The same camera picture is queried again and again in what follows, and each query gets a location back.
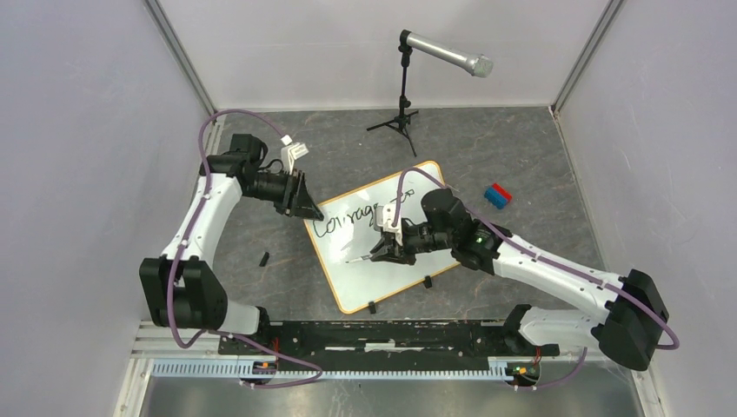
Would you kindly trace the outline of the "white black whiteboard marker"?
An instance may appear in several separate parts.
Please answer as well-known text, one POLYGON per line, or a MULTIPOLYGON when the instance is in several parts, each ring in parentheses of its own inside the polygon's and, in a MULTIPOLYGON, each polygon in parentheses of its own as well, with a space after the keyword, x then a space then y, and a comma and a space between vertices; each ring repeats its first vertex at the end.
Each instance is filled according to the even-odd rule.
POLYGON ((349 260, 345 261, 345 263, 346 264, 350 264, 350 263, 355 263, 355 262, 359 262, 359 261, 368 261, 368 260, 371 259, 371 257, 372 257, 372 255, 362 255, 362 256, 359 256, 359 257, 356 257, 356 258, 353 258, 353 259, 349 259, 349 260))

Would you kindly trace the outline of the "yellow framed whiteboard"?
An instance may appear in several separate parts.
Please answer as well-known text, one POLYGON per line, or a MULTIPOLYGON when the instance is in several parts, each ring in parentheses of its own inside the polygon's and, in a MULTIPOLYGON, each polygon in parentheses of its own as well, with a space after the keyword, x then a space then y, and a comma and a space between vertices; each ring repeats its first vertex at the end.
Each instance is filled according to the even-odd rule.
POLYGON ((386 176, 319 205, 324 220, 306 221, 322 270, 344 314, 353 314, 458 265, 447 251, 420 254, 413 266, 345 261, 366 255, 378 242, 375 208, 393 204, 399 173, 386 176))

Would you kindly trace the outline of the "black marker cap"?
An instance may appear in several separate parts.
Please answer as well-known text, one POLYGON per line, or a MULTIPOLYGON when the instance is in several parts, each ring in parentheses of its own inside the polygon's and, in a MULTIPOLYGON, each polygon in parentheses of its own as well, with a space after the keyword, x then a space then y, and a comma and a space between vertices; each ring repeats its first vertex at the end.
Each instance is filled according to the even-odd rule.
POLYGON ((269 258, 270 258, 270 253, 269 252, 265 252, 263 254, 261 260, 259 261, 259 267, 260 268, 264 268, 268 264, 269 258))

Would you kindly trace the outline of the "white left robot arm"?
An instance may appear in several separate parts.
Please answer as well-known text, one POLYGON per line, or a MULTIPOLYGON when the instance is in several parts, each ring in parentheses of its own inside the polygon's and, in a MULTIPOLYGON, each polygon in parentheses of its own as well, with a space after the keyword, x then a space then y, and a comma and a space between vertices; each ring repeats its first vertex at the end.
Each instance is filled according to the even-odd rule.
POLYGON ((249 134, 233 136, 227 152, 206 157, 182 225, 162 253, 144 259, 139 268, 155 325, 240 334, 252 354, 271 347, 265 309, 230 300, 212 263, 226 222, 243 197, 271 202, 280 215, 323 220, 304 173, 295 168, 295 161, 308 154, 307 146, 290 136, 282 144, 282 168, 276 172, 265 162, 267 145, 249 134))

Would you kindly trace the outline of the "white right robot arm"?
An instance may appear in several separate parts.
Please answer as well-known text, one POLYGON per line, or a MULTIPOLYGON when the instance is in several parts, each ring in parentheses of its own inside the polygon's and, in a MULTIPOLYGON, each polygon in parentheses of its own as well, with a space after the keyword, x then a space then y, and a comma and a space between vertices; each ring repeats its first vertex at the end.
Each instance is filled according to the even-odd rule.
POLYGON ((472 216, 448 189, 421 200, 425 222, 400 216, 394 204, 377 213, 379 242, 368 260, 413 265, 419 254, 448 251, 464 268, 535 287, 570 305, 569 310, 515 307, 502 330, 503 346, 525 354, 533 346, 596 348, 634 371, 649 368, 669 312, 654 279, 631 270, 618 275, 585 267, 537 248, 509 230, 472 216))

